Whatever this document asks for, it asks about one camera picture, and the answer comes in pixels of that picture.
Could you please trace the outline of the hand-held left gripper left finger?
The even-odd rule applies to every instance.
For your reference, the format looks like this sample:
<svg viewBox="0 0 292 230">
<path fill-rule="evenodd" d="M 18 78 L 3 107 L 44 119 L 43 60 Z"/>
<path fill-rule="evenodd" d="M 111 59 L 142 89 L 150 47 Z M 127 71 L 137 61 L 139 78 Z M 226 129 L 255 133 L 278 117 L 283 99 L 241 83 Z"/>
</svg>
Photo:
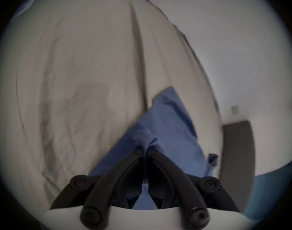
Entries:
<svg viewBox="0 0 292 230">
<path fill-rule="evenodd" d="M 105 174 L 72 177 L 50 210 L 83 206 L 79 218 L 84 226 L 106 228 L 111 206 L 133 209 L 142 193 L 143 175 L 143 155 L 135 150 Z"/>
</svg>

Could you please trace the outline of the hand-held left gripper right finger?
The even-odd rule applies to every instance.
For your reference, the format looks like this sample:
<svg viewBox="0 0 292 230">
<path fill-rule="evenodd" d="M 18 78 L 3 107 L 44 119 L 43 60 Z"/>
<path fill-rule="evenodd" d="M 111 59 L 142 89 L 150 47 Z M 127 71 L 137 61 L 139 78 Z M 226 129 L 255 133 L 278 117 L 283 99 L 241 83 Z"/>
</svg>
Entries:
<svg viewBox="0 0 292 230">
<path fill-rule="evenodd" d="M 219 179 L 186 174 L 157 149 L 148 149 L 146 173 L 149 194 L 158 209 L 179 207 L 184 229 L 203 229 L 208 208 L 239 213 Z"/>
</svg>

